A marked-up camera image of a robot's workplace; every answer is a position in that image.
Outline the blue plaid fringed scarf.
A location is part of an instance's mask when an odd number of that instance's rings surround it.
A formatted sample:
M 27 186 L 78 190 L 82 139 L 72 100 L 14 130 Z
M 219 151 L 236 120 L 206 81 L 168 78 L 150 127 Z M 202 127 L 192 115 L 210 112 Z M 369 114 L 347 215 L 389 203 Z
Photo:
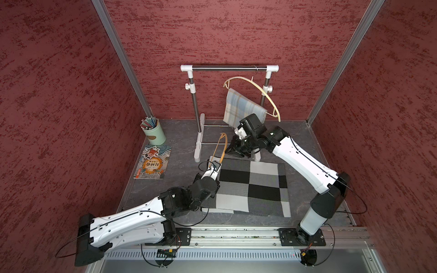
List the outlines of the blue plaid fringed scarf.
M 230 88 L 226 96 L 223 121 L 229 126 L 237 128 L 240 125 L 240 121 L 251 114 L 255 114 L 264 123 L 267 110 Z

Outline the grey black checkered scarf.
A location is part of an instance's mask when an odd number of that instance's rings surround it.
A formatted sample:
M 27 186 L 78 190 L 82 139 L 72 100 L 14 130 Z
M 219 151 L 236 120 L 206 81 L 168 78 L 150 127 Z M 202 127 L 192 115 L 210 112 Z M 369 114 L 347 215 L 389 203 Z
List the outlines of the grey black checkered scarf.
M 218 181 L 216 196 L 202 203 L 202 211 L 291 217 L 283 163 L 225 158 Z

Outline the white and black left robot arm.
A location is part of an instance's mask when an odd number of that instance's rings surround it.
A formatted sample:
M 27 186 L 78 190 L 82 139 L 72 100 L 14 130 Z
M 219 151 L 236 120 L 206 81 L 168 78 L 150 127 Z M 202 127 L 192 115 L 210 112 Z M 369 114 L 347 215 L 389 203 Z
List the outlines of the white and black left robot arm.
M 214 198 L 220 187 L 218 170 L 197 174 L 189 187 L 173 187 L 158 197 L 126 211 L 79 220 L 75 266 L 90 265 L 106 253 L 135 244 L 169 245 L 176 241 L 174 218 L 196 211 Z

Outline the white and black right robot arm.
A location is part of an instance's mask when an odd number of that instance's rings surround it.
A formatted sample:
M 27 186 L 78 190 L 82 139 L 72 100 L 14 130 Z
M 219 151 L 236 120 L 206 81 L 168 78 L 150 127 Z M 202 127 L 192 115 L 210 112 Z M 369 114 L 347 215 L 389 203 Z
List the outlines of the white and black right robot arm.
M 317 161 L 278 126 L 270 130 L 265 126 L 257 129 L 240 126 L 225 153 L 242 158 L 262 149 L 298 171 L 317 192 L 304 218 L 292 231 L 297 244 L 307 246 L 344 201 L 350 177 L 346 173 L 338 174 Z

